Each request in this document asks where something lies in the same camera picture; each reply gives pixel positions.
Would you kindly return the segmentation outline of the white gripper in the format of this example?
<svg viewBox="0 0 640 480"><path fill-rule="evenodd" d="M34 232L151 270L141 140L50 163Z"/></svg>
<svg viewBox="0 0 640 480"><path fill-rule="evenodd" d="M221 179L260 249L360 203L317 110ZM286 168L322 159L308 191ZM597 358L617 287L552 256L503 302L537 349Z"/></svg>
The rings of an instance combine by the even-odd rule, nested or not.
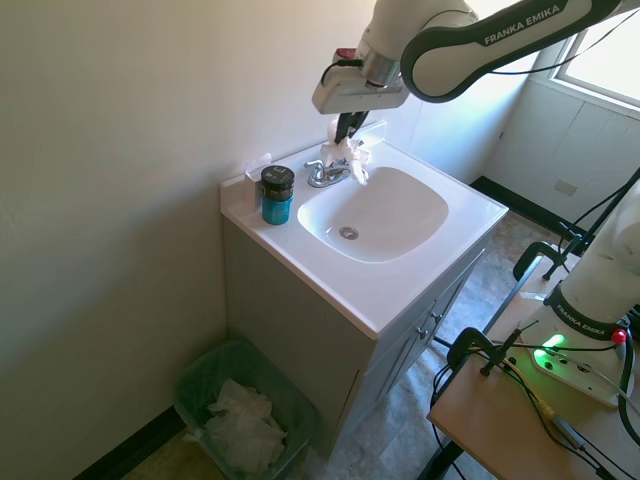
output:
<svg viewBox="0 0 640 480"><path fill-rule="evenodd" d="M355 67L330 69L312 95L312 103L319 113L340 114L336 123L336 144L358 132L368 111L398 108L405 101L406 87L401 79L384 88L374 87Z"/></svg>

